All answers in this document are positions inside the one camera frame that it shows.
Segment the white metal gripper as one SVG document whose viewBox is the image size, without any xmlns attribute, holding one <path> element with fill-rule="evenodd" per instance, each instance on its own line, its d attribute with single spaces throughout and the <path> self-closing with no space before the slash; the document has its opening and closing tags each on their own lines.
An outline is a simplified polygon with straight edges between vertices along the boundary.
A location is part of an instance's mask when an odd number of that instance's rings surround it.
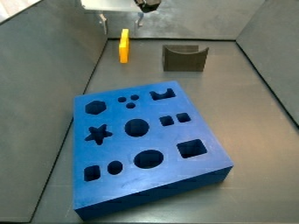
<svg viewBox="0 0 299 224">
<path fill-rule="evenodd" d="M 134 0 L 81 0 L 82 6 L 86 10 L 94 11 L 127 11 L 138 12 L 137 27 L 143 26 L 145 13 L 139 12 L 141 8 L 137 6 Z M 101 24 L 103 25 L 105 34 L 109 34 L 109 19 L 105 13 L 99 13 Z"/>
</svg>

